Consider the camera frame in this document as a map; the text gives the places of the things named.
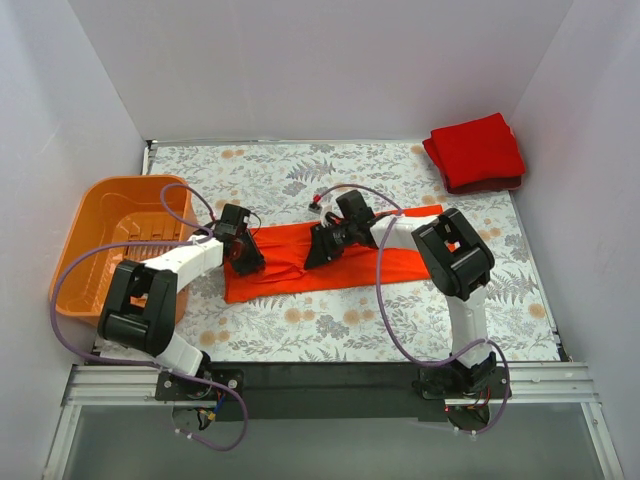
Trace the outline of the orange t-shirt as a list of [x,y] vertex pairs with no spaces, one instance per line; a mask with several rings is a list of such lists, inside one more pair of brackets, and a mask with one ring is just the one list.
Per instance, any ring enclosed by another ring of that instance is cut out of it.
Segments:
[[[441,205],[405,210],[409,217],[439,215]],[[230,265],[224,267],[224,300],[244,303],[258,297],[298,294],[374,285],[377,251],[363,246],[348,247],[343,255],[328,265],[304,269],[311,246],[313,222],[261,228],[255,235],[266,266],[247,276],[239,276]],[[383,284],[430,279],[420,254],[385,247],[381,281]]]

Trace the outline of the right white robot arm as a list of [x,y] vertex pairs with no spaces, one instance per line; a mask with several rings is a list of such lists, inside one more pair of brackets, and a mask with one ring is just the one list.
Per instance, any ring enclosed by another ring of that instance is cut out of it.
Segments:
[[496,354],[488,339],[485,301],[495,259],[485,242],[457,209],[436,216],[411,217],[404,212],[376,214],[361,193],[351,190],[337,199],[338,214],[324,211],[310,228],[305,269],[337,260],[359,245],[377,252],[374,279],[382,283],[383,256],[389,249],[415,251],[432,283],[444,295],[451,325],[452,352],[444,360],[421,361],[397,336],[396,349],[421,369],[419,383],[430,395],[457,393],[475,397],[489,387]]

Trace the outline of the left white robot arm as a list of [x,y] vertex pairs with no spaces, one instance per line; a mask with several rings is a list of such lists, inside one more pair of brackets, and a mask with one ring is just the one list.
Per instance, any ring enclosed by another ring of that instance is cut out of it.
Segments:
[[240,276],[264,269],[265,258],[248,226],[253,215],[227,204],[218,220],[195,231],[185,244],[143,262],[120,262],[101,312],[99,336],[179,372],[180,390],[193,400],[205,398],[213,377],[202,368],[204,352],[175,332],[178,293],[223,265]]

